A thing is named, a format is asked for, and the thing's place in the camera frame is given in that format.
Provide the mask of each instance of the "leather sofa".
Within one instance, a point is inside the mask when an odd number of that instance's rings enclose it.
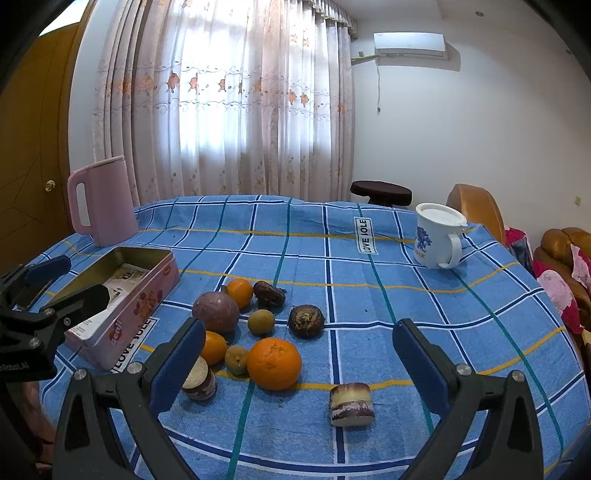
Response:
[[[591,234],[580,228],[562,230],[553,228],[542,237],[541,245],[534,251],[534,259],[557,271],[570,287],[579,307],[581,325],[591,330],[591,299],[585,288],[573,277],[573,253],[570,245],[579,247],[591,257]]]
[[[447,197],[448,206],[462,212],[469,222],[483,224],[491,235],[505,244],[505,224],[493,196],[485,189],[474,185],[458,183]],[[556,270],[569,285],[579,307],[581,325],[585,327],[582,335],[569,332],[577,346],[579,359],[584,367],[587,383],[591,389],[591,300],[584,287],[571,276],[573,256],[570,244],[573,243],[591,257],[591,233],[580,228],[548,230],[541,246],[534,251],[534,259]]]

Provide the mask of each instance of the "orange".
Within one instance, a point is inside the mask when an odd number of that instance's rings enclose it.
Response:
[[[292,343],[268,337],[259,340],[248,352],[246,367],[259,387],[285,390],[300,376],[301,356]]]
[[[228,289],[228,295],[238,304],[239,309],[243,309],[251,302],[252,285],[248,280],[236,278],[226,285],[226,288]]]
[[[201,356],[208,365],[214,365],[224,359],[228,350],[226,339],[216,332],[205,332],[205,346],[201,350]]]

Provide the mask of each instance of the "sheer curtain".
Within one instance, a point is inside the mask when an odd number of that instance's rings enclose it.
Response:
[[[346,200],[355,23],[328,0],[119,0],[95,160],[136,204],[200,194]]]

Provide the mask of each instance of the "mug handle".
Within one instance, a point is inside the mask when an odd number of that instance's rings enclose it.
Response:
[[[462,256],[462,242],[456,233],[450,233],[448,237],[452,242],[452,259],[449,261],[449,263],[440,263],[439,266],[441,268],[449,269],[457,267],[458,263],[460,262],[460,257]]]

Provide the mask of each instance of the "screw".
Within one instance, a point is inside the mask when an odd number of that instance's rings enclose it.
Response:
[[[511,376],[513,377],[513,380],[515,380],[516,382],[523,382],[523,380],[525,380],[525,375],[519,370],[513,370],[511,372]]]
[[[472,369],[470,368],[470,365],[457,364],[456,365],[456,372],[458,372],[463,377],[466,377],[466,376],[472,374]]]
[[[128,366],[127,366],[127,371],[130,374],[137,374],[139,372],[142,371],[142,368],[144,366],[142,365],[141,362],[131,362]]]
[[[86,370],[83,368],[79,368],[74,372],[74,378],[76,380],[82,380],[86,376]]]

